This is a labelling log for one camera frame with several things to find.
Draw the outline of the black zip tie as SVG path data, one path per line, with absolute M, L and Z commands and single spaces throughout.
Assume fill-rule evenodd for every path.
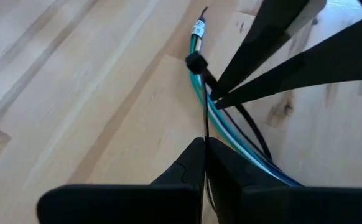
M 203 98 L 203 127 L 204 127 L 204 141 L 205 141 L 205 150 L 210 150 L 210 131 L 208 123 L 208 100 L 207 100 L 207 88 L 205 85 L 205 77 L 203 76 L 205 70 L 207 70 L 207 61 L 199 52 L 191 53 L 185 59 L 188 69 L 194 74 L 198 75 L 201 79 L 202 84 L 202 98 Z M 216 207 L 211 194 L 210 181 L 208 176 L 208 169 L 205 168 L 205 187 L 207 192 L 208 201 L 211 205 L 211 208 L 216 213 Z

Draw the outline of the white printed cable label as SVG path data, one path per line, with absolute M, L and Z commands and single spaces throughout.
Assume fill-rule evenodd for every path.
M 205 33 L 205 19 L 199 18 L 196 20 L 195 24 L 193 25 L 193 29 L 191 34 L 196 35 L 199 38 L 203 38 Z

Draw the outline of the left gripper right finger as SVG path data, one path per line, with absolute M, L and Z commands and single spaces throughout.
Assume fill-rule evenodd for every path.
M 216 138 L 206 163 L 220 224 L 362 224 L 362 188 L 287 185 Z

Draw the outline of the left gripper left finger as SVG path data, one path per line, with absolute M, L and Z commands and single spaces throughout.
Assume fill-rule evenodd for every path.
M 40 224 L 201 224 L 205 143 L 195 138 L 150 184 L 67 184 L 37 202 Z

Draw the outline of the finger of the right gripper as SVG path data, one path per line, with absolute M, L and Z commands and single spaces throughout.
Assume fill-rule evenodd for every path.
M 218 80 L 214 100 L 224 96 L 247 79 L 294 34 L 311 21 L 327 0 L 263 0 L 246 34 Z
M 225 95 L 218 109 L 283 91 L 362 80 L 362 20 Z

